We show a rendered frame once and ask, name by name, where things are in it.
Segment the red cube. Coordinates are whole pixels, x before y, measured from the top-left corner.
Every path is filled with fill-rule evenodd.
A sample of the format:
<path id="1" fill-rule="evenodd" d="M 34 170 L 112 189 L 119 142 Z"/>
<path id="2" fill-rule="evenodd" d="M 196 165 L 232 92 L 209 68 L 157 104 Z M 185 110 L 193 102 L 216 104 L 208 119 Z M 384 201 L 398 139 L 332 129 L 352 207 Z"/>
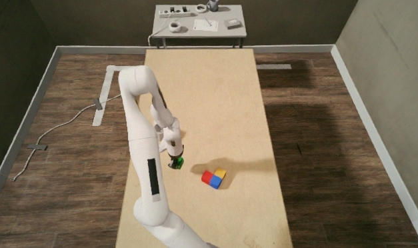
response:
<path id="1" fill-rule="evenodd" d="M 213 177 L 213 175 L 214 174 L 212 174 L 212 173 L 210 173 L 209 171 L 206 170 L 204 172 L 203 176 L 201 177 L 201 181 L 209 185 L 209 182 L 210 182 L 211 178 Z"/>

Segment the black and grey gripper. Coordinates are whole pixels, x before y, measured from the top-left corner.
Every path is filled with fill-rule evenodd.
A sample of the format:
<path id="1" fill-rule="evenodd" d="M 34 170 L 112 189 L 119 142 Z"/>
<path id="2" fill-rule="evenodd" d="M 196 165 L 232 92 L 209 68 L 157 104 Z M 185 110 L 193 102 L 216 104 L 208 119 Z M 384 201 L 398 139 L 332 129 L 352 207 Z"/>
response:
<path id="1" fill-rule="evenodd" d="M 178 155 L 178 156 L 172 156 L 172 155 L 170 155 L 170 154 L 168 153 L 168 155 L 169 155 L 169 156 L 170 156 L 170 158 L 171 158 L 171 163 L 169 163 L 169 164 L 168 164 L 168 166 L 169 166 L 170 168 L 172 168 L 172 169 L 177 169 L 178 160 L 179 160 L 179 158 L 182 156 L 182 154 L 183 154 L 183 151 L 182 151 L 182 153 L 181 153 L 180 155 Z"/>

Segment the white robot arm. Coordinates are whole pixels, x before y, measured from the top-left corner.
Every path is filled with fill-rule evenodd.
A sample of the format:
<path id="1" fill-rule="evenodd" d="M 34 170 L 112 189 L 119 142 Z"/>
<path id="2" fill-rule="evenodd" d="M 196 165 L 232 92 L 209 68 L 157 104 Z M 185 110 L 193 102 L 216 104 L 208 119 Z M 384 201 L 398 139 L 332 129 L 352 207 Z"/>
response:
<path id="1" fill-rule="evenodd" d="M 167 150 L 178 156 L 183 145 L 179 120 L 167 107 L 154 72 L 147 65 L 123 69 L 119 73 L 119 87 L 131 159 L 141 184 L 142 198 L 136 200 L 133 208 L 136 220 L 168 248 L 210 248 L 180 216 L 169 210 L 159 153 Z M 143 93 L 153 97 L 151 115 L 164 132 L 160 145 L 155 128 L 137 104 L 136 95 Z"/>

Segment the green cube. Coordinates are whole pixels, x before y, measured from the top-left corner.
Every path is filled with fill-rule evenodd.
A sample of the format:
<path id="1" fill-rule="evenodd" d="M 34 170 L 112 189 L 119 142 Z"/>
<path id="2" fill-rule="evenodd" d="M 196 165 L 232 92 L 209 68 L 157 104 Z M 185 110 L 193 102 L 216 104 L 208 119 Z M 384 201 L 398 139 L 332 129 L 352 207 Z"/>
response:
<path id="1" fill-rule="evenodd" d="M 181 167 L 182 167 L 182 165 L 183 165 L 183 163 L 184 163 L 184 160 L 183 160 L 183 158 L 182 157 L 180 157 L 179 158 L 179 160 L 178 160 L 178 164 L 177 164 L 177 169 L 181 169 Z"/>

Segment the white mug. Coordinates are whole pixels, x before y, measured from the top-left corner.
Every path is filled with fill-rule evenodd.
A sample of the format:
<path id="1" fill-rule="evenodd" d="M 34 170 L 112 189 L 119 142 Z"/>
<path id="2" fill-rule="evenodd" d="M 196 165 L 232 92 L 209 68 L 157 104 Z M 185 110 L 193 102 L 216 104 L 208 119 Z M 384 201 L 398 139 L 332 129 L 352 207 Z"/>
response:
<path id="1" fill-rule="evenodd" d="M 154 128 L 157 132 L 157 136 L 158 136 L 158 141 L 162 141 L 164 138 L 164 132 L 163 132 L 163 128 L 160 127 L 156 121 L 154 121 Z"/>

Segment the blue cube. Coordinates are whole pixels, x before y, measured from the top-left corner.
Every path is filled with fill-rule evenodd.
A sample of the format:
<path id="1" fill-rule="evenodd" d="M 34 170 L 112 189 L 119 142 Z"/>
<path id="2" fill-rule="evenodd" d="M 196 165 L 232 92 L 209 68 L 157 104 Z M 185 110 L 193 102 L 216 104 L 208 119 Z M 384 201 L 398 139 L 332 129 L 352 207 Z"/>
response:
<path id="1" fill-rule="evenodd" d="M 214 189 L 218 189 L 220 184 L 222 182 L 222 178 L 213 175 L 213 177 L 211 178 L 210 182 L 209 182 L 209 186 L 213 187 Z"/>

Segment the yellow cube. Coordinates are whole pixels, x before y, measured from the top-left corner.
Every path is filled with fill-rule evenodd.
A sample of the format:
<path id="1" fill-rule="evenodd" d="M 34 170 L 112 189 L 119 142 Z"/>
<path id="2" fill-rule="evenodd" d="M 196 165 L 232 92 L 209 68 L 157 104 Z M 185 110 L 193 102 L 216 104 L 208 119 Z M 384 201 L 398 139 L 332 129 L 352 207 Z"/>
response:
<path id="1" fill-rule="evenodd" d="M 218 167 L 214 175 L 222 178 L 223 180 L 224 177 L 226 176 L 226 171 Z"/>

